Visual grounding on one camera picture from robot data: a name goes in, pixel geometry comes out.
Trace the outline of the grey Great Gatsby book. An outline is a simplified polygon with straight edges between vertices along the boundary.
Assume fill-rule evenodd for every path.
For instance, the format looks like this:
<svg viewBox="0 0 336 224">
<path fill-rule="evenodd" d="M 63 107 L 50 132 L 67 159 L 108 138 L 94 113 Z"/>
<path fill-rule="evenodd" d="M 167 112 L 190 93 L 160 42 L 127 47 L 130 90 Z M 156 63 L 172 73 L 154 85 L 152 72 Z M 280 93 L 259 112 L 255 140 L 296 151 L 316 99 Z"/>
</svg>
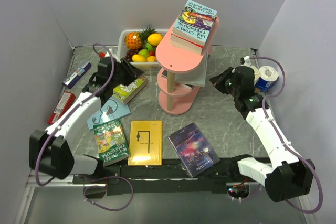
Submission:
<svg viewBox="0 0 336 224">
<path fill-rule="evenodd" d="M 185 74 L 176 74 L 175 82 L 204 87 L 206 84 L 206 72 L 209 55 L 205 55 L 201 63 L 193 71 Z"/>
</svg>

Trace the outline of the red 13-Storey Treehouse book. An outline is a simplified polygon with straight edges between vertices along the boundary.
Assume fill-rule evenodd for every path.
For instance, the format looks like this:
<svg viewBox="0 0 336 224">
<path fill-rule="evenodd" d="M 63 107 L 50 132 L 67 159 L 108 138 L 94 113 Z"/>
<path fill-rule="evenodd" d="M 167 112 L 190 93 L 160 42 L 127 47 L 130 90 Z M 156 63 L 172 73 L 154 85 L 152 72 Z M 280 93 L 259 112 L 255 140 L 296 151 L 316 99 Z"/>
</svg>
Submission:
<svg viewBox="0 0 336 224">
<path fill-rule="evenodd" d="M 191 43 L 191 44 L 194 44 L 194 45 L 197 45 L 199 47 L 203 47 L 204 48 L 204 45 L 200 45 L 200 44 L 197 44 L 195 42 L 189 41 L 189 40 L 184 39 L 184 38 L 182 38 L 180 36 L 177 36 L 174 33 L 171 33 L 171 40 L 178 41 L 178 42 L 181 42 L 181 43 Z"/>
</svg>

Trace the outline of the blue 143-Storey Treehouse book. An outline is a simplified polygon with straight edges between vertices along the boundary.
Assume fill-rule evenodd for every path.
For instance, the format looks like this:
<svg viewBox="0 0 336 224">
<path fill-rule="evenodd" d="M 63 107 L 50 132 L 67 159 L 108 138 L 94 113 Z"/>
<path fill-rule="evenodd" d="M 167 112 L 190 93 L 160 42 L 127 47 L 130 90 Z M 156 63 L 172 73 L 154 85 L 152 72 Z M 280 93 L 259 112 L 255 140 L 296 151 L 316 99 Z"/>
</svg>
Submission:
<svg viewBox="0 0 336 224">
<path fill-rule="evenodd" d="M 217 19 L 217 10 L 187 0 L 173 24 L 172 32 L 189 41 L 205 45 Z"/>
</svg>

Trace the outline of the purple shrink-wrapped Robinson Crusoe book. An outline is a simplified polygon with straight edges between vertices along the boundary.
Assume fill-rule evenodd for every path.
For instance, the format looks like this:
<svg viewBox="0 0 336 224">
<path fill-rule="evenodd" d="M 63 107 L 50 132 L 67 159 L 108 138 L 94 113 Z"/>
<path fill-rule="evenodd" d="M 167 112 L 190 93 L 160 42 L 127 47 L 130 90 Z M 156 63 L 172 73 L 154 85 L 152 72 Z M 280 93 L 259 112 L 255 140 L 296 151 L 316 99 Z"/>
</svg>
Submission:
<svg viewBox="0 0 336 224">
<path fill-rule="evenodd" d="M 168 139 L 191 178 L 220 161 L 212 145 L 195 123 L 172 133 Z"/>
</svg>

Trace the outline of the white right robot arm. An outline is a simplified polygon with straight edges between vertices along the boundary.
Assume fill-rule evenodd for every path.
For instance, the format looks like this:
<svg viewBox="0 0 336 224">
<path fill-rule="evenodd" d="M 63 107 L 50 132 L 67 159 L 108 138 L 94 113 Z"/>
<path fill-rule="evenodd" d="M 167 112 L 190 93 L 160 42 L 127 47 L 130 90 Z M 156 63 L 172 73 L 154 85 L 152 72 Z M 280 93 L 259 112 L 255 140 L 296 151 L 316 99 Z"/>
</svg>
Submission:
<svg viewBox="0 0 336 224">
<path fill-rule="evenodd" d="M 270 164 L 262 163 L 248 154 L 231 159 L 230 177 L 241 181 L 249 177 L 265 187 L 274 202 L 289 200 L 310 192 L 315 169 L 311 160 L 301 160 L 277 125 L 265 97 L 254 88 L 253 68 L 229 67 L 210 78 L 221 93 L 231 95 L 235 108 L 259 137 Z"/>
</svg>

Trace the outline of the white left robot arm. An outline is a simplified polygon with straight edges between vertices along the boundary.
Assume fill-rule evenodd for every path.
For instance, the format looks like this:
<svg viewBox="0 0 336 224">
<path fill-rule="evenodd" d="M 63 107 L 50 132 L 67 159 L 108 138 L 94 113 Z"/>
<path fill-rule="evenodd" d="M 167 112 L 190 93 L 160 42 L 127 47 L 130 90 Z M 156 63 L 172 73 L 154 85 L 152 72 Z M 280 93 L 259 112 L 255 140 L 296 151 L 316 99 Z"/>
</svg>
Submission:
<svg viewBox="0 0 336 224">
<path fill-rule="evenodd" d="M 97 71 L 66 113 L 45 130 L 34 130 L 30 135 L 29 167 L 52 178 L 85 175 L 92 183 L 100 182 L 104 176 L 102 160 L 87 154 L 74 155 L 69 143 L 87 120 L 106 104 L 115 87 L 128 86 L 142 75 L 142 70 L 124 59 L 100 59 Z"/>
</svg>

